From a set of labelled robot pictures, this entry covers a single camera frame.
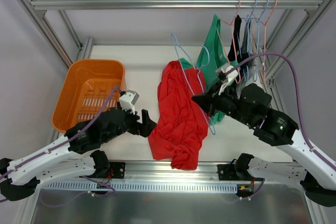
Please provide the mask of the red tank top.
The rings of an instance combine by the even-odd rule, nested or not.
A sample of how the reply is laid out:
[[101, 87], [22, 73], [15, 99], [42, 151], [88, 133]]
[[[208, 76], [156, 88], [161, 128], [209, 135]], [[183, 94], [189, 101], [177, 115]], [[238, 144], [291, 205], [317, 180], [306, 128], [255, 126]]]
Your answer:
[[203, 140], [208, 135], [208, 118], [191, 100], [193, 95], [202, 93], [196, 85], [196, 71], [189, 68], [186, 76], [194, 94], [187, 89], [179, 60], [169, 62], [164, 68], [157, 89], [160, 116], [148, 141], [154, 159], [169, 158], [172, 168], [195, 170]]

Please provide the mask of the green tank top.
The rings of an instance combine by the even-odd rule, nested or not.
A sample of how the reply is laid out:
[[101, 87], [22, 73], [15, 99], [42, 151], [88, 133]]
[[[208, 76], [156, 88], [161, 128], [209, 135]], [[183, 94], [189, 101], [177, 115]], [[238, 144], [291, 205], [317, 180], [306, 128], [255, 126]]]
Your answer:
[[218, 78], [215, 71], [225, 64], [237, 65], [236, 61], [230, 62], [224, 54], [222, 39], [220, 34], [221, 21], [217, 15], [214, 15], [211, 27], [207, 34], [206, 40], [202, 45], [201, 52], [197, 58], [196, 64], [192, 60], [179, 58], [182, 68], [184, 81], [187, 84], [187, 89], [190, 94], [194, 94], [190, 85], [190, 81], [186, 76], [186, 70], [191, 68], [196, 71], [196, 85], [201, 87], [201, 91], [209, 90], [212, 86], [216, 90], [224, 89], [224, 83]]

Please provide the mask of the black tank top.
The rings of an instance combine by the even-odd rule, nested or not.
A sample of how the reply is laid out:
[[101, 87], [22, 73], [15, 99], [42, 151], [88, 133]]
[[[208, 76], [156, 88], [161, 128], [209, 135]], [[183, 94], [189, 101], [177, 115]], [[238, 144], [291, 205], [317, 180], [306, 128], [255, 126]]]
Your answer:
[[[246, 59], [248, 57], [248, 53], [247, 53], [247, 26], [245, 27], [243, 39], [240, 39], [241, 24], [242, 24], [242, 19], [239, 15], [237, 15], [237, 17], [235, 19], [235, 26], [234, 26], [234, 37], [235, 37], [235, 43], [236, 43], [238, 63], [242, 62], [244, 59]], [[232, 43], [231, 43], [231, 46], [230, 46], [228, 57], [229, 57], [231, 62], [235, 60], [234, 48], [233, 48]]]

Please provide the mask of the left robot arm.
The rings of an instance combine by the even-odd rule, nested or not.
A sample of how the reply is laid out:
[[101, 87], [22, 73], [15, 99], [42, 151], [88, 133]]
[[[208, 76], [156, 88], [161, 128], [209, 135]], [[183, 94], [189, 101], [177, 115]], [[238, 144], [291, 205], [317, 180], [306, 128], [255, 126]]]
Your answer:
[[18, 201], [37, 188], [73, 177], [105, 178], [111, 166], [100, 148], [124, 133], [148, 137], [156, 127], [147, 110], [141, 115], [111, 108], [77, 123], [44, 148], [17, 160], [1, 159], [1, 195]]

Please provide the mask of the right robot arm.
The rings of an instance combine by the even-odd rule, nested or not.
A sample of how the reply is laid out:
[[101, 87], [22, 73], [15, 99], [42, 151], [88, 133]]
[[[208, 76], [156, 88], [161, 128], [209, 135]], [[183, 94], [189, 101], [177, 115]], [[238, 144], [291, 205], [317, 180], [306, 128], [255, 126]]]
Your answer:
[[223, 112], [253, 130], [260, 141], [285, 152], [293, 163], [265, 161], [242, 153], [234, 165], [240, 180], [262, 178], [291, 186], [303, 192], [310, 200], [325, 207], [335, 206], [335, 170], [333, 160], [318, 148], [312, 150], [303, 137], [303, 131], [288, 115], [270, 107], [271, 96], [256, 84], [244, 87], [236, 95], [231, 87], [219, 91], [216, 83], [206, 93], [192, 96], [207, 115]]

